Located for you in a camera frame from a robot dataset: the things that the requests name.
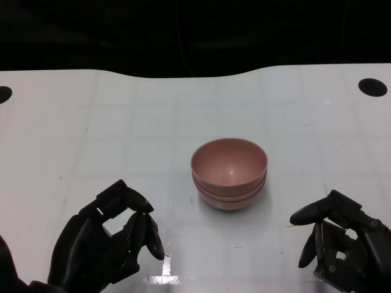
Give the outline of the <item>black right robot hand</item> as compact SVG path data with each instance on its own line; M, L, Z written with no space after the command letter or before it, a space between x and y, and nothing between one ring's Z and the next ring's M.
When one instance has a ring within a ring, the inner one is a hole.
M299 264L314 259L314 275L341 292L390 292L390 229L336 190L290 217L313 225Z

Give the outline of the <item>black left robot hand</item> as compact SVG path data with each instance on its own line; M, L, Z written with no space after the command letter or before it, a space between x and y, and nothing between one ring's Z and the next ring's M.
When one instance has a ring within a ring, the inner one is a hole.
M165 257L152 205L118 180L74 215L53 250L50 285L67 292L101 292L134 275L142 247Z

